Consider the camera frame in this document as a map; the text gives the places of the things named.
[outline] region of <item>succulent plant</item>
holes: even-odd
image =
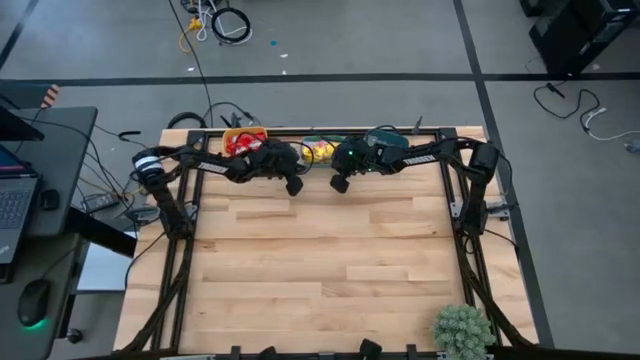
[[[485,346],[496,341],[491,323],[482,312],[468,305],[447,305],[436,317],[432,332],[436,345],[453,360],[480,360]]]

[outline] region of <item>teal object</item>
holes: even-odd
[[[371,130],[364,138],[370,146],[374,144],[386,145],[386,146],[398,146],[401,148],[409,147],[409,140],[406,137],[396,134],[394,132],[385,130]]]
[[[436,345],[453,360],[484,359],[485,346],[495,343],[491,323],[469,305],[447,305],[436,317],[432,333]]]

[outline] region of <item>black desk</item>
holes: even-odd
[[[33,118],[37,109],[14,113]],[[47,109],[38,120],[66,125],[87,136],[97,116],[96,108]],[[96,242],[119,253],[132,256],[135,239],[70,207],[71,198],[87,150],[87,139],[73,130],[35,123],[45,134],[44,141],[25,142],[18,157],[29,161],[43,177],[42,189],[60,193],[60,207],[43,212],[34,208],[28,236],[23,239],[10,284],[0,285],[0,349],[6,359],[44,359],[49,356],[53,340],[66,332],[74,296],[71,294],[80,274],[78,258],[83,239]],[[3,143],[15,150],[18,143]],[[53,262],[71,249],[46,276],[52,282],[47,316],[39,326],[25,329],[18,321],[17,303],[24,286],[39,278]]]

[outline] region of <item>computer tower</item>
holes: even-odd
[[[529,36],[551,74],[579,74],[633,22],[640,0],[551,0]]]
[[[528,17],[540,16],[544,11],[544,3],[553,0],[520,0],[524,14]]]

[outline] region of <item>wooden tabletop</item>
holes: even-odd
[[[482,127],[457,131],[484,140]],[[160,144],[183,145],[186,136],[165,130]],[[221,151],[219,140],[209,149]],[[463,152],[465,163],[469,156]],[[332,174],[312,169],[296,197],[284,181],[238,185],[205,175],[180,353],[227,354],[233,345],[243,353],[272,345],[281,353],[357,352],[364,338],[384,351],[405,351],[407,344],[441,350],[430,334],[433,319],[447,304],[464,304],[464,295],[439,166],[356,176],[343,195],[329,186]],[[487,200],[499,194],[494,180]],[[489,219],[487,229],[511,237],[508,222]],[[143,228],[136,253],[161,232],[157,223]],[[536,342],[513,245],[488,233],[481,242],[496,303]],[[114,348],[131,341],[157,305],[166,249],[161,240],[131,270]]]

